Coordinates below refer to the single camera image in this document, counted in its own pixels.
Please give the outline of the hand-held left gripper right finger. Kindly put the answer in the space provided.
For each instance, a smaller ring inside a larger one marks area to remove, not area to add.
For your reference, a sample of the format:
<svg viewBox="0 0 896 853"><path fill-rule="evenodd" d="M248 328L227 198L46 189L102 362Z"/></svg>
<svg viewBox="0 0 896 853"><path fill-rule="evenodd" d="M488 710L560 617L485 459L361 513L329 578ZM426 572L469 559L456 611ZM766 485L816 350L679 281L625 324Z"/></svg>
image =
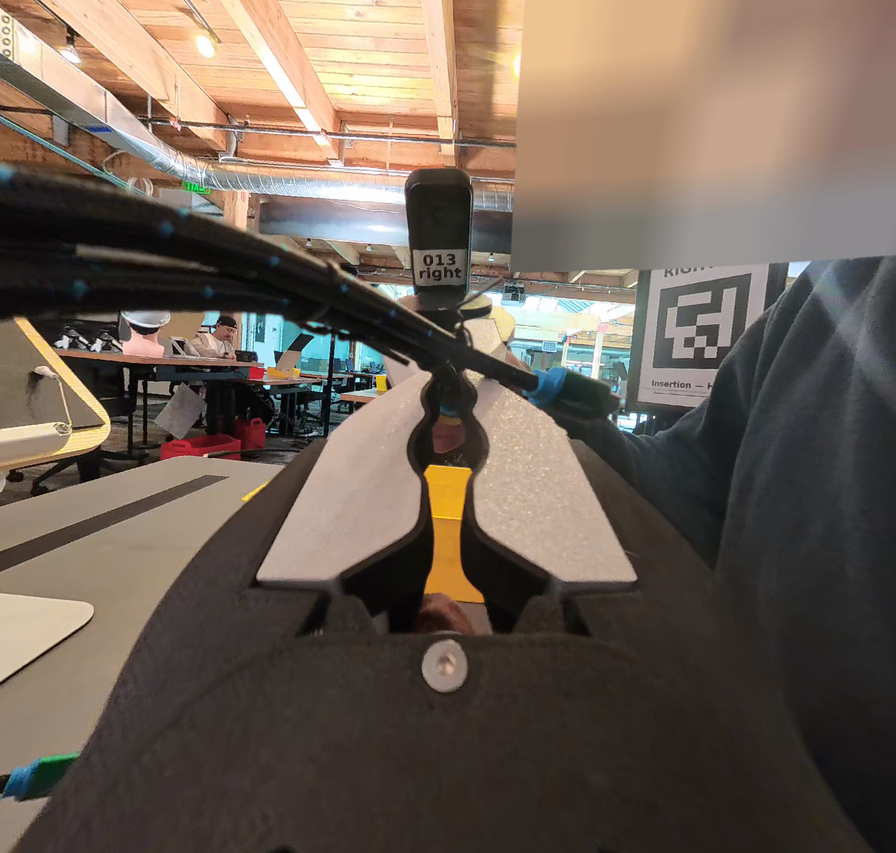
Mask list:
<svg viewBox="0 0 896 853"><path fill-rule="evenodd" d="M476 389L462 567L485 597L630 590L637 576L566 435L496 381Z"/></svg>

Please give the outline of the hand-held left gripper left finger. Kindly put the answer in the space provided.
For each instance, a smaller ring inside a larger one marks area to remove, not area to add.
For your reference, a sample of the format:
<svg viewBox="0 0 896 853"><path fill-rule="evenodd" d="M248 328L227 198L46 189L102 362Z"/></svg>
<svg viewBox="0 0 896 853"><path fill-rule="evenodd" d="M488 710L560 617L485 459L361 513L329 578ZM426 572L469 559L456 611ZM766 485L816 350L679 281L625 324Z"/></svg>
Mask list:
<svg viewBox="0 0 896 853"><path fill-rule="evenodd" d="M256 578L315 590L422 590L433 522L419 459L431 374L413 374L330 435Z"/></svg>

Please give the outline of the yellow plastic bin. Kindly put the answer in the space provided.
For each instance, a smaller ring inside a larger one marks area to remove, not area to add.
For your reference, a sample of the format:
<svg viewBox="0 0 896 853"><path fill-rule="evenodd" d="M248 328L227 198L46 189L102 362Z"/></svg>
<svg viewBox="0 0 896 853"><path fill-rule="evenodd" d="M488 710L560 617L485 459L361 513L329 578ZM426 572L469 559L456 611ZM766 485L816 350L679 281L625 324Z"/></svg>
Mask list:
<svg viewBox="0 0 896 853"><path fill-rule="evenodd" d="M340 478L321 457L256 574L266 585L343 590L375 613L418 590L481 604L461 564L469 470L373 468Z"/></svg>

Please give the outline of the person's right forearm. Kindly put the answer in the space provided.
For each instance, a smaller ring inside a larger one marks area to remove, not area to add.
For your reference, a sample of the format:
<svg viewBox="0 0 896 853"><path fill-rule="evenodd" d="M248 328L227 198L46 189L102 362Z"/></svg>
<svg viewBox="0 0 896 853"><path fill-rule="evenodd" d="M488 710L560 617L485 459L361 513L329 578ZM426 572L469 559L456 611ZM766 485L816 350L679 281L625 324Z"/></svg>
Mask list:
<svg viewBox="0 0 896 853"><path fill-rule="evenodd" d="M609 419L552 415L715 566L735 556L774 562L787 539L779 515L747 512L747 451L772 440L771 404L762 385L728 375L699 408L655 436L623 433Z"/></svg>

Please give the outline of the person's right hand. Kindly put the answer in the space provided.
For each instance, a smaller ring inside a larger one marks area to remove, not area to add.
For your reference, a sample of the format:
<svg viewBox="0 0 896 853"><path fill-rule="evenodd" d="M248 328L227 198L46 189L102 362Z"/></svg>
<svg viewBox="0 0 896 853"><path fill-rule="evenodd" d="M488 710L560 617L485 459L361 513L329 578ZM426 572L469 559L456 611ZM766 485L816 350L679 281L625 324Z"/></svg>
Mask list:
<svg viewBox="0 0 896 853"><path fill-rule="evenodd" d="M432 428L434 463L476 468L487 456L487 436L472 416L441 411Z"/></svg>

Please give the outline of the white printed board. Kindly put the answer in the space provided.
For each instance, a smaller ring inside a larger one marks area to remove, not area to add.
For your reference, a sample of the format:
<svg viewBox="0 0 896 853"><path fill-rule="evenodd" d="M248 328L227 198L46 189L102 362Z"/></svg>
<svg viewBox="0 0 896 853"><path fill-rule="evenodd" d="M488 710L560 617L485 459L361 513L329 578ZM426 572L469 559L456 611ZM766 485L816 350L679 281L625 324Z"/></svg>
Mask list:
<svg viewBox="0 0 896 853"><path fill-rule="evenodd" d="M711 393L724 358L786 287L790 265L638 273L625 406L680 415Z"/></svg>

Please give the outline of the background wooden desk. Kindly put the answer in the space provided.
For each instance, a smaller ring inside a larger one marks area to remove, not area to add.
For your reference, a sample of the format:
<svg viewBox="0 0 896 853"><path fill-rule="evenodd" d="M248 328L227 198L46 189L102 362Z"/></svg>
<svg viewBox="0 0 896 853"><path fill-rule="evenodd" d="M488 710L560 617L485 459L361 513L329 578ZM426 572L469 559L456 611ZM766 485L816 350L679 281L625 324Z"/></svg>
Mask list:
<svg viewBox="0 0 896 853"><path fill-rule="evenodd" d="M140 357L129 356L121 352L93 352L91 350L62 350L52 348L61 357L74 359L92 359L119 366L125 366L130 372L128 389L135 392L140 380L177 382L186 386L225 384L223 392L216 391L218 403L213 406L216 416L212 418L211 430L228 432L233 429L237 417L237 405L234 394L236 384L252 387L281 386L283 390L295 391L301 385L313 385L322 377L301 375L295 371L276 377L272 369L265 369L258 363L237 362L226 359L203 359L197 357Z"/></svg>

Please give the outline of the large silver air duct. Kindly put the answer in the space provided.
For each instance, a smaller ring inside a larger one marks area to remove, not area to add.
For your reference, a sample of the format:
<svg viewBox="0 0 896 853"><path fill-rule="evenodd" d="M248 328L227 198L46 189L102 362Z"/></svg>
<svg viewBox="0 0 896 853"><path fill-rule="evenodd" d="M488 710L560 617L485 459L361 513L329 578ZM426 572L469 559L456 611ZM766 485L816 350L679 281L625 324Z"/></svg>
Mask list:
<svg viewBox="0 0 896 853"><path fill-rule="evenodd" d="M2 10L2 81L53 114L173 177L218 191L405 204L405 177L348 169L218 162L179 152L109 91Z"/></svg>

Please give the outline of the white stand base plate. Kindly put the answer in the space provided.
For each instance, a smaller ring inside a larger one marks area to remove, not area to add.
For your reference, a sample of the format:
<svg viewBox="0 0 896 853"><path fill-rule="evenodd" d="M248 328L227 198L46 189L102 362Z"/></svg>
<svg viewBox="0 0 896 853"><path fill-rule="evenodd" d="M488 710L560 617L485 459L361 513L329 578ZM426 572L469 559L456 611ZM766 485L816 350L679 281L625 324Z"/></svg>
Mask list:
<svg viewBox="0 0 896 853"><path fill-rule="evenodd" d="M1 430L1 486L19 462L33 461L61 449L72 428L60 422ZM1 595L1 681L80 631L94 616L84 601Z"/></svg>

